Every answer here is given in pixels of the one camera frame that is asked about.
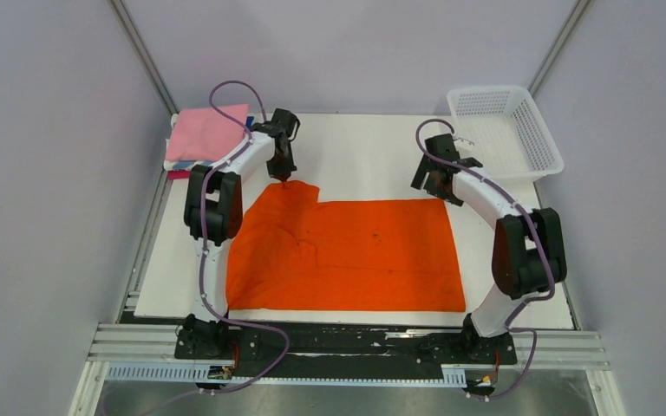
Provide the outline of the orange t shirt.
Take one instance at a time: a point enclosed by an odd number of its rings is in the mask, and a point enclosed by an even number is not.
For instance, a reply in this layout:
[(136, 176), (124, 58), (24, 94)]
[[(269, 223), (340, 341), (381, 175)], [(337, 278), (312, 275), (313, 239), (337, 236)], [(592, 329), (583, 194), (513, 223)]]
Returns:
[(233, 310), (456, 312), (467, 303), (439, 199), (330, 201), (302, 181), (268, 185), (232, 242)]

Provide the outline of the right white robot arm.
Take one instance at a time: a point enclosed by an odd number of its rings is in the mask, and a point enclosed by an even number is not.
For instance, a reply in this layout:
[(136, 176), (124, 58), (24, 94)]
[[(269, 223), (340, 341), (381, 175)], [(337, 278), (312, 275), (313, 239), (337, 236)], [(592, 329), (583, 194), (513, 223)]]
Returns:
[(530, 303), (554, 297), (567, 266), (562, 228), (552, 208), (533, 209), (497, 184), (474, 159), (459, 159), (450, 134), (417, 139), (423, 153), (412, 186), (452, 204), (469, 205), (492, 228), (493, 286), (464, 324), (460, 338), (470, 361), (483, 361)]

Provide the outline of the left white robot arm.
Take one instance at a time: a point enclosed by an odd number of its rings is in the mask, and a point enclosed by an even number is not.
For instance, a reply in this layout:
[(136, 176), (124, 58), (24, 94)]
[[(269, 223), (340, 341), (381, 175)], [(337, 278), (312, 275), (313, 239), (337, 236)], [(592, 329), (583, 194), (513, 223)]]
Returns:
[(199, 288), (183, 330), (198, 336), (198, 347), (211, 358), (231, 346), (225, 284), (231, 242), (244, 216), (244, 180), (265, 166), (270, 178), (287, 181), (297, 170), (291, 143), (300, 126), (297, 115), (277, 108), (270, 120), (247, 127), (241, 144), (219, 162), (191, 170), (183, 220), (199, 258)]

